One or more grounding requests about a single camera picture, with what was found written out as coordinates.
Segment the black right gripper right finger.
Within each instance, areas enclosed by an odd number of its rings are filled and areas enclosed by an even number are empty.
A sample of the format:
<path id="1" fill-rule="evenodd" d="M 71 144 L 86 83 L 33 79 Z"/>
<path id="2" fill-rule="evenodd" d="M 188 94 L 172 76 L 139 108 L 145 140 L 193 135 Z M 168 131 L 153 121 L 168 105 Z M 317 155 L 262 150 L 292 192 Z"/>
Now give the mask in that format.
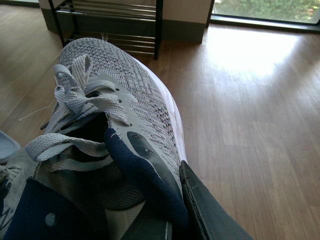
<path id="1" fill-rule="evenodd" d="M 184 204 L 189 214 L 189 240 L 251 240 L 224 210 L 186 161 L 179 167 Z"/>

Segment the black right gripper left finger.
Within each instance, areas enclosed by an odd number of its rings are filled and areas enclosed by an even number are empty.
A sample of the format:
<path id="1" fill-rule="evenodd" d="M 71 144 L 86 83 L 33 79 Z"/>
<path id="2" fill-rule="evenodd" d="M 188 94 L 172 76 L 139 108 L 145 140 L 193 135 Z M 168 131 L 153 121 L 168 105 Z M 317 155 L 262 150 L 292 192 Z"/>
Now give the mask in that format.
<path id="1" fill-rule="evenodd" d="M 149 202 L 145 202 L 137 217 L 122 236 L 122 240 L 171 240 L 172 223 Z"/>

